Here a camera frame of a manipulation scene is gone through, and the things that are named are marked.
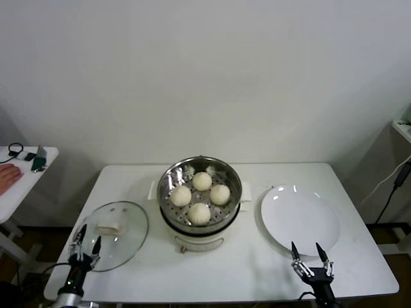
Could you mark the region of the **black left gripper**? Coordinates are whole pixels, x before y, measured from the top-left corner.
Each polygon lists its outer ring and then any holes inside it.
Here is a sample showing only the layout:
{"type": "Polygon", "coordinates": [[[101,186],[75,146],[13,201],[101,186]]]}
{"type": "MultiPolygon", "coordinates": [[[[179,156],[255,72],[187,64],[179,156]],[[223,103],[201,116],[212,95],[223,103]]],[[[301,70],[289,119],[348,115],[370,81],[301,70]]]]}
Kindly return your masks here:
{"type": "Polygon", "coordinates": [[[101,237],[98,236],[92,248],[91,256],[82,252],[82,243],[87,232],[87,224],[83,224],[71,243],[69,265],[70,270],[65,282],[65,291],[83,291],[86,275],[95,267],[100,259],[101,237]]]}

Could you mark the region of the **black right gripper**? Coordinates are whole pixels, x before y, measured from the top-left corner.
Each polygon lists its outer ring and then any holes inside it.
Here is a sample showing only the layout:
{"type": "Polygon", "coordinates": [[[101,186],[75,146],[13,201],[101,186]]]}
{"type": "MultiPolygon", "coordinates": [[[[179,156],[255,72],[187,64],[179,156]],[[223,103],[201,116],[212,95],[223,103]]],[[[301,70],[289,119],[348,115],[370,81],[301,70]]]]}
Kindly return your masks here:
{"type": "Polygon", "coordinates": [[[291,242],[292,268],[302,281],[313,289],[316,301],[334,301],[331,283],[333,281],[333,262],[328,258],[326,251],[319,243],[315,243],[323,267],[310,269],[303,263],[294,242],[291,242]]]}

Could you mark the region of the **person's bare hand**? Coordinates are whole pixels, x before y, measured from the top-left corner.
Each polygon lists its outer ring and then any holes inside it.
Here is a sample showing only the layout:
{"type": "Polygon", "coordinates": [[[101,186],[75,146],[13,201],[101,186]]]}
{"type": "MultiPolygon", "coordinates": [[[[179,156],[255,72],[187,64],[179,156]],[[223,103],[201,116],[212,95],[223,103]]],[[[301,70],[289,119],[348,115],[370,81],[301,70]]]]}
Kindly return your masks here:
{"type": "Polygon", "coordinates": [[[0,167],[0,195],[2,196],[12,185],[18,182],[23,173],[14,164],[3,164],[0,167]]]}

